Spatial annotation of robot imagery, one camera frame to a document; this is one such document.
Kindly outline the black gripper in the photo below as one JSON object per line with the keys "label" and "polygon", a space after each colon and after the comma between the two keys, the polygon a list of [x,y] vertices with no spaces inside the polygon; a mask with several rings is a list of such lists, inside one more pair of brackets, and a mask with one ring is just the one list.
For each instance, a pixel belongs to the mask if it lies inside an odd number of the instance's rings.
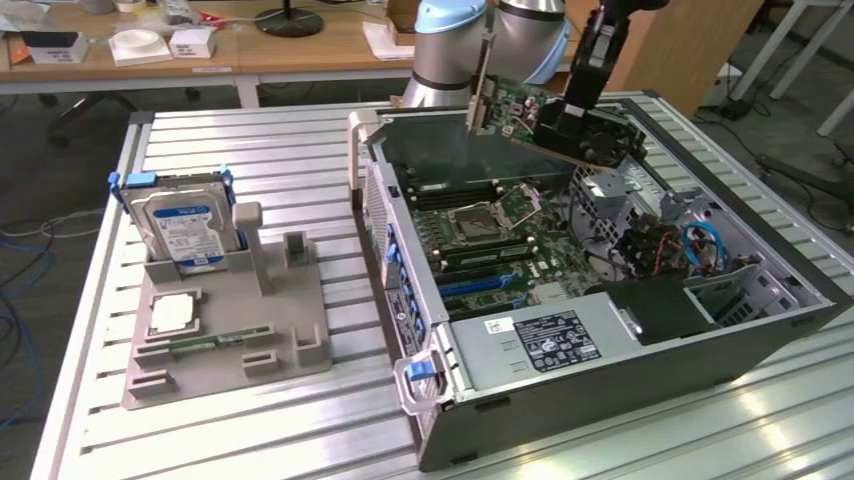
{"label": "black gripper", "polygon": [[590,13],[571,64],[563,93],[567,113],[582,117],[599,100],[629,37],[630,16],[637,11],[661,10],[669,3],[669,0],[599,2]]}

